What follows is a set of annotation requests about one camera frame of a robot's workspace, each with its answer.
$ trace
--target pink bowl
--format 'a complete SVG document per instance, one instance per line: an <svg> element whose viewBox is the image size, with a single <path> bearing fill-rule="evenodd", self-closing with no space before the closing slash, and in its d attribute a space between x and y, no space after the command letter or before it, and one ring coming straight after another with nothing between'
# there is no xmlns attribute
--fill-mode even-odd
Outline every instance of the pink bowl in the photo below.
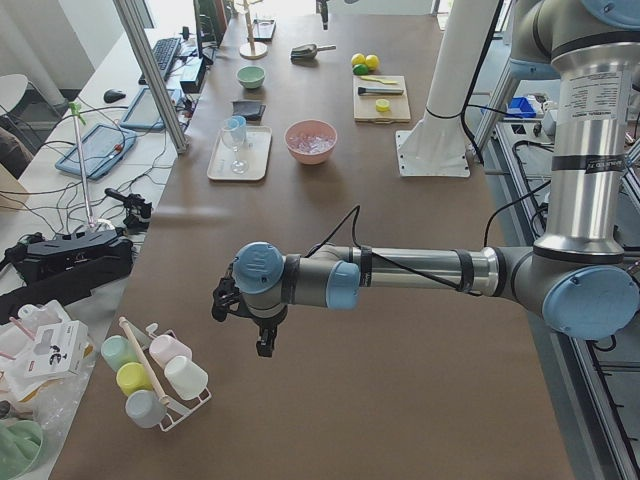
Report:
<svg viewBox="0 0 640 480"><path fill-rule="evenodd" d="M338 140L338 132L326 122L303 120L291 125L284 134L289 153L305 165L326 161Z"/></svg>

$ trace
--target white sticker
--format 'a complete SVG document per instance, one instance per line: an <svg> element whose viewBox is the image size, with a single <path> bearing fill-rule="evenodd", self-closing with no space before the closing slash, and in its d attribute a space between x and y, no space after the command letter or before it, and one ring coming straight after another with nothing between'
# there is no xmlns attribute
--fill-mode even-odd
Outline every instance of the white sticker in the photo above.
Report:
<svg viewBox="0 0 640 480"><path fill-rule="evenodd" d="M624 121L629 80L629 72L592 73L563 79L558 124L588 120Z"/></svg>

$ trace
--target person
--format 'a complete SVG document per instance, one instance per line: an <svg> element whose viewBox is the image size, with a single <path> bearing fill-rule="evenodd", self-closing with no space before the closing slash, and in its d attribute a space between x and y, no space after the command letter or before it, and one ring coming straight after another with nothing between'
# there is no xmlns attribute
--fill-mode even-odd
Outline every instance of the person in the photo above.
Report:
<svg viewBox="0 0 640 480"><path fill-rule="evenodd" d="M33 154L12 133L0 127L0 164L16 179L33 159Z"/></svg>

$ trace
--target wine glass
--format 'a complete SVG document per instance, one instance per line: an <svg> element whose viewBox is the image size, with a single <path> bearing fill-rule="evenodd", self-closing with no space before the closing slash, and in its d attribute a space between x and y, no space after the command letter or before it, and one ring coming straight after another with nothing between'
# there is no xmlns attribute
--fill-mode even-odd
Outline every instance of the wine glass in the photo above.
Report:
<svg viewBox="0 0 640 480"><path fill-rule="evenodd" d="M244 143L246 136L247 122L244 117L233 116L227 118L222 124L220 138L227 148L233 150L234 160L231 163L231 171L239 175L249 169L249 163L238 155L238 148Z"/></svg>

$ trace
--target green clip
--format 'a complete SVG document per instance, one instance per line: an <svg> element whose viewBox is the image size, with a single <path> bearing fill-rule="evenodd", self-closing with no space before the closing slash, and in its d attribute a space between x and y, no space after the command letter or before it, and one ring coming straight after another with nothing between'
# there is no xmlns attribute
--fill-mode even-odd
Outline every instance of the green clip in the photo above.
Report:
<svg viewBox="0 0 640 480"><path fill-rule="evenodd" d="M76 102L69 102L69 110L71 110L71 115L78 117L78 120L82 122L83 125L86 125L87 122L84 121L82 115L80 115L80 104Z"/></svg>

